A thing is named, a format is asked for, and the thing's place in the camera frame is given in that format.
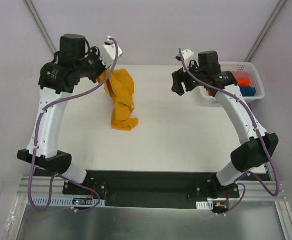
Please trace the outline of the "yellow t shirt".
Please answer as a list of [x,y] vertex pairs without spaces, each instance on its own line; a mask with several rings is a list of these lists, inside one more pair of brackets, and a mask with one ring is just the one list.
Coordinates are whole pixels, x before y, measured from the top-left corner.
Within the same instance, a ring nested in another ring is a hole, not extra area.
[[131,117],[135,109],[133,95],[135,83],[126,69],[117,69],[112,72],[104,83],[104,90],[113,101],[111,127],[120,131],[131,131],[135,128],[139,119]]

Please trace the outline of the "white plastic basket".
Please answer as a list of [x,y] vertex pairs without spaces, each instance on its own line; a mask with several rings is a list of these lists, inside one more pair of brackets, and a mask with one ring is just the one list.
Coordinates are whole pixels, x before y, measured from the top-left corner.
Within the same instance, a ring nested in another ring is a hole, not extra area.
[[250,87],[256,89],[254,97],[243,97],[249,104],[255,100],[261,100],[265,97],[265,89],[256,67],[250,62],[220,62],[221,71],[235,71],[235,72],[248,72],[250,75]]

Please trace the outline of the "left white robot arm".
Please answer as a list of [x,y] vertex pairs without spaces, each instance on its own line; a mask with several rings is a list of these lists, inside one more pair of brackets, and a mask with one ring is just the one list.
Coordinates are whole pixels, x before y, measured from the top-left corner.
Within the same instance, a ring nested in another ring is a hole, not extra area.
[[91,191],[88,171],[76,165],[71,154],[59,150],[62,121],[70,100],[91,94],[102,86],[98,84],[74,95],[81,79],[96,83],[107,70],[114,69],[122,53],[117,41],[110,36],[102,47],[91,47],[83,35],[65,34],[60,38],[53,60],[40,70],[39,107],[31,139],[27,147],[17,153],[19,160],[31,165],[31,176],[36,167],[40,167],[75,182],[75,190],[82,195]]

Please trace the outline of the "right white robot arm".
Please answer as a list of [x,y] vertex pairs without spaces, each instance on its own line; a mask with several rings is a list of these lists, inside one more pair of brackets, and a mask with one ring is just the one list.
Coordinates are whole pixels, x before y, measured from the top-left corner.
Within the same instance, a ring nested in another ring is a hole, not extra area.
[[211,92],[228,115],[240,142],[240,146],[230,154],[230,162],[201,188],[202,193],[213,199],[223,197],[244,175],[270,164],[276,184],[275,191],[271,191],[264,183],[262,186],[271,196],[278,196],[279,174],[272,156],[279,138],[259,123],[245,101],[234,74],[229,70],[222,70],[216,51],[194,54],[189,49],[180,49],[176,59],[182,67],[172,73],[171,90],[179,96],[197,87],[204,87]]

